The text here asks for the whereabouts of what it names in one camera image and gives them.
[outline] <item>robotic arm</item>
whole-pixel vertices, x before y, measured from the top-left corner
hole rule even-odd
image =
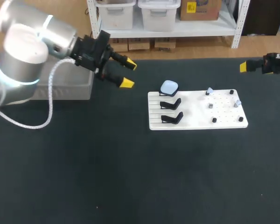
[[[97,39],[77,31],[52,15],[6,0],[0,8],[0,32],[6,34],[0,51],[0,106],[30,99],[36,89],[48,54],[59,59],[71,57],[76,66],[95,72],[95,77],[132,88],[134,82],[104,74],[111,58],[122,66],[135,70],[137,65],[126,56],[116,53],[109,45],[110,35],[101,31]]]

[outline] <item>light blue block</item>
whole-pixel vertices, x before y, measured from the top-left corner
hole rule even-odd
[[[161,86],[161,92],[172,95],[178,88],[178,84],[176,82],[166,80]]]

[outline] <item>white board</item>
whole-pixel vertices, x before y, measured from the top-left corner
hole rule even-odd
[[[209,96],[205,91],[179,91],[174,97],[160,96],[159,92],[148,93],[149,128],[151,130],[199,130],[199,129],[228,129],[246,128],[248,121],[242,105],[234,107],[239,99],[238,92],[234,90],[214,90]],[[178,98],[182,102],[177,110],[161,109],[160,102],[174,104]],[[162,123],[161,115],[176,118],[179,112],[183,112],[183,118],[179,124]]]

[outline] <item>yellow label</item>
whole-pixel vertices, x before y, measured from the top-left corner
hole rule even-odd
[[[196,5],[196,2],[187,2],[187,13],[195,13]]]

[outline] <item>black bracket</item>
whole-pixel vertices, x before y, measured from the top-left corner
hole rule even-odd
[[[180,99],[180,98],[178,98],[174,104],[170,104],[170,103],[161,101],[160,106],[161,106],[161,109],[170,109],[170,110],[175,111],[178,108],[179,104],[181,104],[181,102],[182,102],[182,99]]]
[[[177,125],[181,121],[182,118],[183,118],[182,112],[180,112],[176,118],[172,118],[172,117],[169,117],[166,115],[161,116],[162,123],[170,123],[170,124],[174,124],[174,125]]]

